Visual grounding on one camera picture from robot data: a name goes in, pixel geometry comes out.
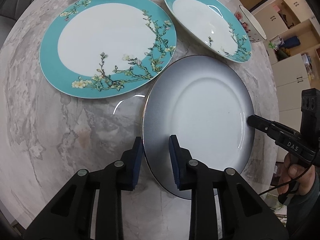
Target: floral bowl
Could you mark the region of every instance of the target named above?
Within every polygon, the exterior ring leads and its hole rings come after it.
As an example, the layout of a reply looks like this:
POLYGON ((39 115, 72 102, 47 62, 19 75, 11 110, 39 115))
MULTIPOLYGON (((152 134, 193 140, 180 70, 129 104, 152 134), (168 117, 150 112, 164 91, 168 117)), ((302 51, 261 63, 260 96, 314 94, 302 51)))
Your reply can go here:
POLYGON ((235 17, 241 23, 252 43, 267 40, 260 23, 244 6, 239 5, 239 9, 235 12, 235 17))

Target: gray gradient plate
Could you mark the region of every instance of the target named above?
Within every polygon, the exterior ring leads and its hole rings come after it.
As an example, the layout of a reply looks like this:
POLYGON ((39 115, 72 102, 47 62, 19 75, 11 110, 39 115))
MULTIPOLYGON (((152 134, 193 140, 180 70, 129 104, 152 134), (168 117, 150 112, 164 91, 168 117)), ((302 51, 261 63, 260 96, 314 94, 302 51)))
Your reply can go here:
POLYGON ((142 138, 148 165, 169 192, 191 199, 174 183, 169 136, 209 168, 244 169, 252 150, 254 114, 247 88, 227 65, 207 56, 189 56, 171 64, 151 88, 143 112, 142 138))

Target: white cabinet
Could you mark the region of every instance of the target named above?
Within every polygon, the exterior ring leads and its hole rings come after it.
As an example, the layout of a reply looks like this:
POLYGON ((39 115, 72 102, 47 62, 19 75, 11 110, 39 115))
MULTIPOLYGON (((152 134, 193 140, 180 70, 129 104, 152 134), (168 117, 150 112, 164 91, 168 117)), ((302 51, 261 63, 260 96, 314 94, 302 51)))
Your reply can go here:
MULTIPOLYGON (((297 131, 300 131, 301 118, 301 108, 279 112, 279 122, 297 131)), ((284 157, 287 155, 287 153, 287 151, 279 147, 277 154, 277 162, 283 162, 284 157)))
POLYGON ((294 12, 300 22, 304 22, 314 16, 306 0, 284 0, 284 2, 294 12))
POLYGON ((271 67, 276 87, 308 78, 301 54, 281 60, 271 67))
POLYGON ((277 87, 279 111, 300 108, 301 92, 305 89, 310 89, 308 78, 277 87))
POLYGON ((302 112, 301 108, 279 112, 280 123, 300 131, 302 112))
POLYGON ((277 63, 277 62, 278 62, 278 59, 277 59, 277 57, 276 57, 276 54, 275 54, 273 48, 270 48, 270 47, 269 47, 269 41, 266 41, 266 42, 264 42, 263 44, 264 44, 264 46, 265 46, 265 48, 266 48, 266 50, 267 50, 267 52, 268 52, 270 64, 273 65, 273 64, 277 63))
POLYGON ((260 23, 268 40, 271 40, 288 30, 287 25, 285 25, 284 21, 271 4, 263 8, 261 11, 258 11, 254 17, 260 23))

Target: screw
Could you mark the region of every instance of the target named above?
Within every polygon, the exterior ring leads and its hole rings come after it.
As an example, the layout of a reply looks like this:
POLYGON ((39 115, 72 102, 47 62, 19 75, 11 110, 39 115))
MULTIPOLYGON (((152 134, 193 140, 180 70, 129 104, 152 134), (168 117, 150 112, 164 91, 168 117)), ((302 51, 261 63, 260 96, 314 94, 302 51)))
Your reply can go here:
POLYGON ((227 168, 226 173, 228 175, 235 175, 236 171, 233 168, 227 168))
POLYGON ((192 160, 189 161, 189 164, 190 164, 191 166, 197 166, 197 165, 198 165, 198 161, 192 159, 192 160))
POLYGON ((86 175, 86 174, 87 174, 87 171, 84 170, 84 169, 78 171, 78 175, 79 175, 79 176, 84 176, 84 175, 86 175))
POLYGON ((123 164, 124 164, 123 161, 116 161, 115 162, 116 167, 121 167, 121 166, 123 166, 123 164))

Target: round table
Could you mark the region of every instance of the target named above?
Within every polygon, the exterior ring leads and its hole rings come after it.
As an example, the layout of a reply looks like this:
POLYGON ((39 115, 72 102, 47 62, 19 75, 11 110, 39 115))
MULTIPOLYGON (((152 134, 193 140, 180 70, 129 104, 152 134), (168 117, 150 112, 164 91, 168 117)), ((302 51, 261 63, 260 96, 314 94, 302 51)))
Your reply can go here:
MULTIPOLYGON (((27 227, 79 170, 103 169, 140 136, 145 95, 153 82, 106 99, 80 99, 52 87, 41 72, 39 48, 55 17, 77 0, 35 0, 17 21, 0 52, 0 200, 27 227)), ((170 16, 164 0, 152 0, 170 16)), ((219 0, 235 12, 239 0, 219 0)), ((218 58, 243 80, 255 114, 278 121, 273 73, 262 43, 237 64, 210 52, 174 20, 177 47, 171 62, 193 54, 218 58)), ((260 193, 268 189, 277 147, 256 131, 242 176, 260 193)), ((123 192, 125 239, 187 239, 191 201, 165 191, 142 161, 133 192, 123 192)))

